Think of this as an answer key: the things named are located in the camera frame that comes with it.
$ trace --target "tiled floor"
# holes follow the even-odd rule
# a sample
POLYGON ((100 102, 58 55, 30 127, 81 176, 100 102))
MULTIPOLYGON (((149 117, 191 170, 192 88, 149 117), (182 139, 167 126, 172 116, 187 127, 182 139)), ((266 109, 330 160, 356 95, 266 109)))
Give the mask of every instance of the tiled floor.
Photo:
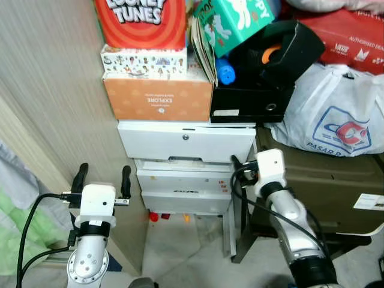
MULTIPOLYGON (((160 288, 286 288, 292 276, 276 239, 259 238, 241 264, 223 257, 221 219, 182 215, 150 223, 143 261, 143 276, 160 288)), ((339 282, 345 288, 364 288, 380 279, 377 258, 384 253, 384 231, 373 242, 334 261, 339 282)), ((34 268, 23 288, 66 287, 64 269, 34 268)), ((102 288, 128 287, 133 277, 109 272, 102 288)), ((0 287, 14 288, 13 279, 0 279, 0 287)))

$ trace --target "white plastic bag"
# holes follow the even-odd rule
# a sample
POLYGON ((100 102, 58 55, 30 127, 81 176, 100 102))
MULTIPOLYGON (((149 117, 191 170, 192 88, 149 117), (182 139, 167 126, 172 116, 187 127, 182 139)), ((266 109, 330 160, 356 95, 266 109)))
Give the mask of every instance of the white plastic bag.
POLYGON ((303 150, 340 157, 384 152, 384 74, 314 64, 298 79, 283 122, 266 126, 276 141, 303 150))
POLYGON ((384 13, 383 0, 287 0, 292 6, 311 12, 330 12, 341 8, 368 10, 373 14, 384 13))

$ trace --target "beige wall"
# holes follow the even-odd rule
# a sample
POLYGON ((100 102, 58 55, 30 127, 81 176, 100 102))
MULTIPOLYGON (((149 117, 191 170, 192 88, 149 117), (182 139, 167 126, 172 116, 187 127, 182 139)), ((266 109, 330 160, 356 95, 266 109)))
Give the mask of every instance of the beige wall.
MULTIPOLYGON (((56 193, 69 189, 82 162, 89 163, 88 182, 119 190, 122 167, 134 164, 100 80, 103 38, 92 1, 3 1, 0 39, 0 109, 8 112, 0 110, 3 141, 56 193)), ((131 206, 116 210, 112 238, 125 255, 117 256, 120 262, 136 274, 148 219, 131 179, 131 206)))

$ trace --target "green fabric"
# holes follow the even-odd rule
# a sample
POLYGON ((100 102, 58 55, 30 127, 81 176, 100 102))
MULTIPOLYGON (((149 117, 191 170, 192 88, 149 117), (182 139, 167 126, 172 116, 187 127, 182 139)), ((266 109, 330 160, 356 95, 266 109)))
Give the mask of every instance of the green fabric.
MULTIPOLYGON (((0 189, 0 211, 7 215, 16 225, 16 228, 12 228, 9 227, 9 224, 6 224, 6 221, 0 221, 0 275, 13 275, 16 273, 17 268, 21 232, 30 209, 22 210, 15 207, 11 199, 0 189)), ((66 236, 67 232, 59 229, 46 213, 38 207, 29 225, 23 265, 37 254, 47 251, 47 246, 66 240, 66 236)))

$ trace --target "tissue box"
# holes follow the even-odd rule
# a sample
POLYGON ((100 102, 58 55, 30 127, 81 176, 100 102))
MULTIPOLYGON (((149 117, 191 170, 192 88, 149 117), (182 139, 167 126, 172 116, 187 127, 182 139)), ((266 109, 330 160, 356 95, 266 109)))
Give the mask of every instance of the tissue box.
POLYGON ((196 121, 209 119, 213 84, 193 57, 182 80, 135 79, 105 73, 103 82, 117 119, 196 121))
POLYGON ((275 18, 267 0, 203 0, 195 15, 219 58, 275 18))
POLYGON ((94 0, 106 43, 135 49, 185 47, 185 0, 94 0))
POLYGON ((143 50, 105 45, 100 55, 105 72, 124 73, 141 79, 184 79, 187 75, 187 48, 143 50))

